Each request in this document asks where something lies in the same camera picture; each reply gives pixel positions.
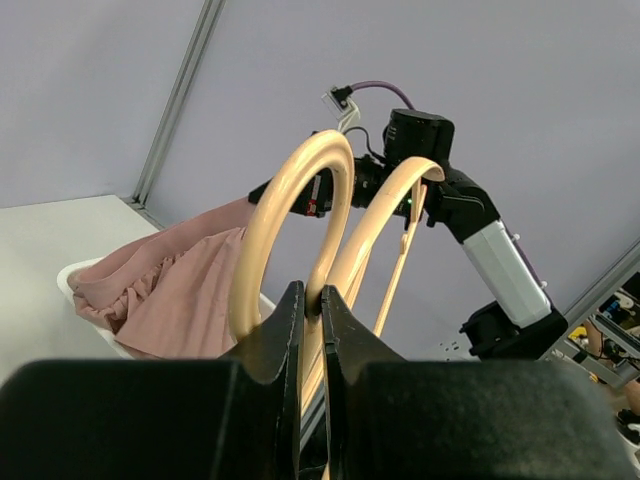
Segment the white backdrop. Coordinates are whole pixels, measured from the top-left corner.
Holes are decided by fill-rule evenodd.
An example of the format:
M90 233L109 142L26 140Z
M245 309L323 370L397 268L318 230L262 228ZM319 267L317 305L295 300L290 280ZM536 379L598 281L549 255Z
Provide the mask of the white backdrop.
M0 208L132 193L202 5L0 2Z
M456 124L452 164L493 197L564 309L640 237L640 9L611 0L234 0L149 205L175 222L245 195L312 130L331 85L387 80ZM374 147L398 101L355 97ZM354 134L357 152L362 142ZM361 212L354 211L352 224ZM325 222L291 217L263 290L306 279ZM356 313L371 323L401 234L388 226ZM418 232L385 340L405 355L492 300L442 226Z

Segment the wooden hanger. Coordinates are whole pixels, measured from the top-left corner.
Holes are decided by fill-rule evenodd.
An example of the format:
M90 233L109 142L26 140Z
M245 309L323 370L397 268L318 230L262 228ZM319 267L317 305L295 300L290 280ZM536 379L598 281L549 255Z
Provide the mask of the wooden hanger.
M347 305L353 306L375 240L406 193L411 191L409 227L402 236L396 267L374 326L374 333L379 336L420 219L426 196L422 178L444 180L442 168L431 160L411 157L402 162L382 185L336 259L353 196L353 153L346 137L337 131L320 132L307 139L271 180L247 227L229 294L229 325L237 341L260 325L260 285L277 233L300 191L324 168L330 168L333 175L333 206L327 234L306 288L302 414L323 376L322 330L318 321L322 287L335 285Z

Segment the purple cable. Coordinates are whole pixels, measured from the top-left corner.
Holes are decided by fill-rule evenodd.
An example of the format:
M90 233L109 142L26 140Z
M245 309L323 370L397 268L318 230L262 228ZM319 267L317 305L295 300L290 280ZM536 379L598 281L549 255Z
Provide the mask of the purple cable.
M402 101L405 103L408 109L415 110L415 107L413 106L413 103L411 103L411 100L409 100L409 97L407 97L402 90L400 90L398 87L396 87L392 83L383 82L380 80L369 80L366 82L354 83L353 85L350 85L350 87L351 87L351 90L353 90L354 92L356 90L362 90L363 88L372 88L372 87L386 88L387 90L391 90L393 93L398 95L402 99Z

